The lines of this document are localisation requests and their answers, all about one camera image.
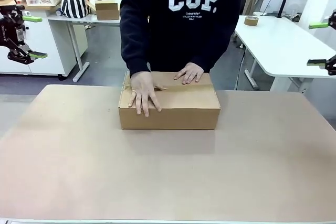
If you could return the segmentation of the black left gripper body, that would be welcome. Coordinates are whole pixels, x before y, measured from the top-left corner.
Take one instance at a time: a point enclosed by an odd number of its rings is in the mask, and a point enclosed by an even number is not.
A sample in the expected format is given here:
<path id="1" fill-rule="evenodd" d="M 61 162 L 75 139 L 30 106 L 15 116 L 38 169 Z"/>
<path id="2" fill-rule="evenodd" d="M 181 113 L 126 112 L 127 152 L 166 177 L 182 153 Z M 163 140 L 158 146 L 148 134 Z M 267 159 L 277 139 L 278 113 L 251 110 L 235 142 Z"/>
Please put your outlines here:
<path id="1" fill-rule="evenodd" d="M 23 5 L 1 6 L 1 46 L 8 49 L 26 49 L 24 42 Z"/>

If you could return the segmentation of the person's right hand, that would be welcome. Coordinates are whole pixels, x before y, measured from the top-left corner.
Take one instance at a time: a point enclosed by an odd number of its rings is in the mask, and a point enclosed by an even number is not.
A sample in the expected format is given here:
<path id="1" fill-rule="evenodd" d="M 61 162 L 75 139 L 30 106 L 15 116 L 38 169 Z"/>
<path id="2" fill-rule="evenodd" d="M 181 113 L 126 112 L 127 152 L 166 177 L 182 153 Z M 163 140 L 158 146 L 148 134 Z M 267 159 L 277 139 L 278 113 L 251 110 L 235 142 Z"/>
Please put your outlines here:
<path id="1" fill-rule="evenodd" d="M 128 107 L 135 105 L 138 115 L 143 112 L 145 117 L 149 117 L 149 100 L 151 100 L 154 107 L 160 112 L 162 108 L 156 97 L 156 90 L 166 90 L 166 88 L 153 82 L 150 72 L 142 71 L 133 74 L 131 76 L 131 96 Z"/>

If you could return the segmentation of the person's left hand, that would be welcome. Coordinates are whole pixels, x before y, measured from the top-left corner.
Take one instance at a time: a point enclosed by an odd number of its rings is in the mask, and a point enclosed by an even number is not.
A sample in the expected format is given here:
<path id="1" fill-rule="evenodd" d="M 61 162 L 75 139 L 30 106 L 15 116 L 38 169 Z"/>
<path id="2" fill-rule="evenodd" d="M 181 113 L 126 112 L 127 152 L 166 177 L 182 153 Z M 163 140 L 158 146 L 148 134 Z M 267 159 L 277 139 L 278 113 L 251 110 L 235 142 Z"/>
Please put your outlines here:
<path id="1" fill-rule="evenodd" d="M 174 80 L 182 79 L 182 85 L 199 82 L 204 70 L 195 63 L 189 62 L 174 77 Z"/>

